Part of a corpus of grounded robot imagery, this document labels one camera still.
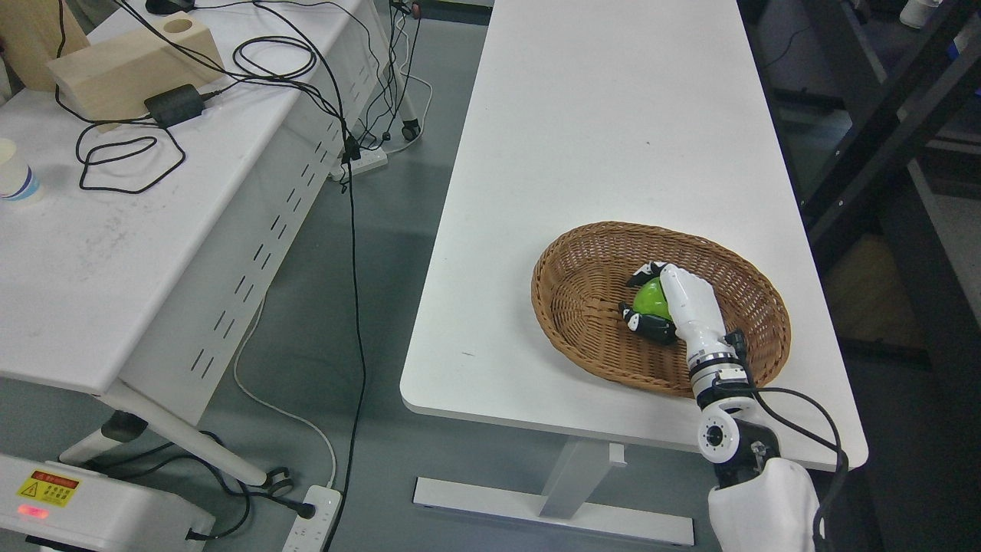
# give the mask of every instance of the robotic arm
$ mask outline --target robotic arm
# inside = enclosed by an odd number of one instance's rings
[[[715,465],[719,485],[708,494],[712,528],[725,552],[813,552],[817,494],[807,471],[780,458],[777,436],[748,392],[746,343],[726,334],[712,286],[673,264],[649,263],[631,285],[660,279],[676,328],[685,341],[692,388],[701,419],[698,448]],[[632,330],[663,325],[662,316],[621,305]]]

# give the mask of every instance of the gray floor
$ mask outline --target gray floor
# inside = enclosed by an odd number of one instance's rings
[[[564,442],[558,435],[412,414],[402,406],[398,393],[485,31],[424,22],[413,73],[436,87],[426,134],[420,143],[395,155],[387,167],[355,181],[368,379],[346,507],[331,550],[658,549],[639,541],[412,504],[417,475],[539,492]],[[421,87],[412,91],[421,110],[425,91]],[[321,192],[273,283],[265,314],[240,367],[246,385],[257,394],[309,417],[333,437],[340,461],[337,487],[343,486],[360,384],[347,202],[348,196],[337,190]],[[7,454],[52,459],[109,414],[83,395],[0,382],[4,416],[0,450]],[[230,371],[200,427],[215,431],[231,449],[260,467],[289,466],[298,487],[327,481],[330,458],[317,436],[250,402],[234,387]],[[123,452],[160,442],[147,434]],[[718,550],[705,506],[714,476],[701,457],[634,447],[628,449],[627,461],[626,468],[602,483],[595,502],[692,517],[697,539],[693,550]],[[229,526],[240,513],[240,503],[224,496],[195,465],[174,464],[143,482],[177,492],[212,512],[218,517],[217,527]],[[301,497],[302,491],[294,491],[293,496]],[[205,549],[278,551],[293,518],[282,507],[257,504],[242,530]],[[33,549],[19,535],[0,531],[0,550]]]

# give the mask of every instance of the green ball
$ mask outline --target green ball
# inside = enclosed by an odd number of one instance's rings
[[[640,314],[654,314],[668,320],[671,319],[668,300],[664,298],[660,278],[654,278],[641,286],[634,297],[634,310]]]

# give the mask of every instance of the woven basket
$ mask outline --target woven basket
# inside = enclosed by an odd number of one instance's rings
[[[691,397],[685,345],[664,347],[627,329],[618,304],[632,303],[624,285],[642,264],[672,262],[715,288],[726,331],[740,328],[757,386],[787,361],[790,318],[765,276],[745,259],[698,236],[623,222],[599,222],[559,236],[542,253],[532,278],[532,304],[555,349],[597,376],[633,387]]]

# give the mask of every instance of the electrical outlet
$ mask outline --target electrical outlet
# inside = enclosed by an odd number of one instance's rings
[[[289,535],[286,536],[283,552],[320,552],[331,527],[334,526],[340,500],[339,492],[320,485],[311,485],[303,502],[316,507],[317,513],[309,520],[296,517]]]
[[[380,147],[378,149],[362,149],[360,159],[351,160],[351,174],[357,175],[388,164],[388,156]],[[336,165],[331,169],[331,180],[339,182],[341,176],[347,176],[347,165]]]

